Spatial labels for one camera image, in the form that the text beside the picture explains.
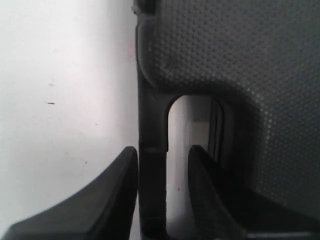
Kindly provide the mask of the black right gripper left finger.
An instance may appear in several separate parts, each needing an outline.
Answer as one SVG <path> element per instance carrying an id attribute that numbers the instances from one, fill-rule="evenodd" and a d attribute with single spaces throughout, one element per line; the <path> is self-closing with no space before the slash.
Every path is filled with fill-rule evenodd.
<path id="1" fill-rule="evenodd" d="M 8 240 L 127 240 L 138 188 L 132 146 L 92 182 L 59 204 L 13 224 Z"/>

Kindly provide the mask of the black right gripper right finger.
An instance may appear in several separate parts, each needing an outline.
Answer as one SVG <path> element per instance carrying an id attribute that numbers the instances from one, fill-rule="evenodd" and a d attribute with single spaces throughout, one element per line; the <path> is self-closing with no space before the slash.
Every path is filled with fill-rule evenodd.
<path id="1" fill-rule="evenodd" d="M 238 184 L 199 145 L 188 154 L 198 240 L 318 240 L 320 222 Z"/>

